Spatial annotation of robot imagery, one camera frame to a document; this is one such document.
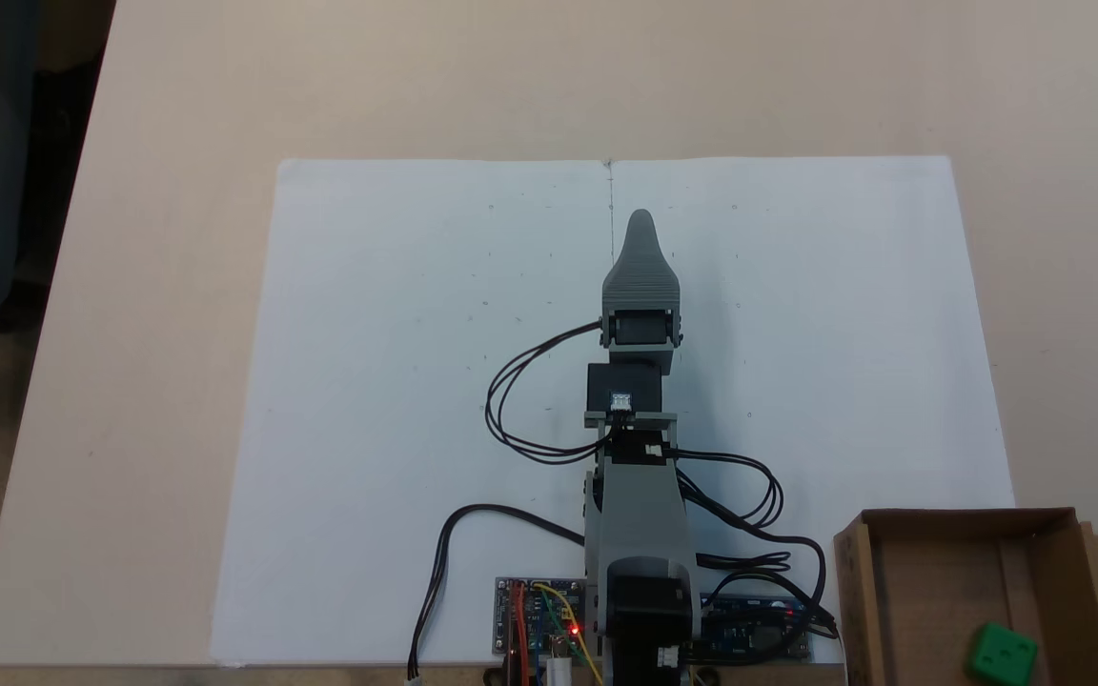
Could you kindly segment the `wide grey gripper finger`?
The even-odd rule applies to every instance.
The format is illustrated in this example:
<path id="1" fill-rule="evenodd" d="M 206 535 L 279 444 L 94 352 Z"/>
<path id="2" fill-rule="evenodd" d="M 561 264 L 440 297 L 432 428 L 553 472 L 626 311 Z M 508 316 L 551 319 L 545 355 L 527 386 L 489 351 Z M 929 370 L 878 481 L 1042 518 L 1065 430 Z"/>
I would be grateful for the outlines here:
<path id="1" fill-rule="evenodd" d="M 681 286 L 668 265 L 657 234 L 653 214 L 637 209 L 629 216 L 621 252 L 601 286 L 601 307 L 675 312 L 681 304 Z"/>

